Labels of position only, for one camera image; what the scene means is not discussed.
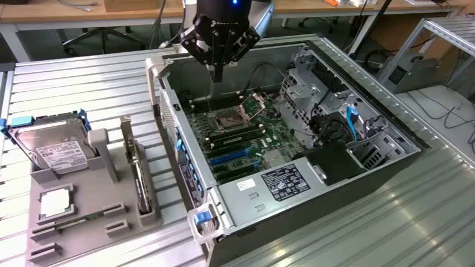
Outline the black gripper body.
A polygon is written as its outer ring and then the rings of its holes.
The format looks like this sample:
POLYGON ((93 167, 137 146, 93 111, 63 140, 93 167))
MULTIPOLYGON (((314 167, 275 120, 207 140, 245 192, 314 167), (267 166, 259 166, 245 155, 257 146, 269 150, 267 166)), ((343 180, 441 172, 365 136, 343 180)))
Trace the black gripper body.
POLYGON ((251 1, 198 1, 195 15, 195 29, 207 45, 213 48, 215 63, 215 31, 233 29, 242 32, 251 27, 249 15, 251 1))

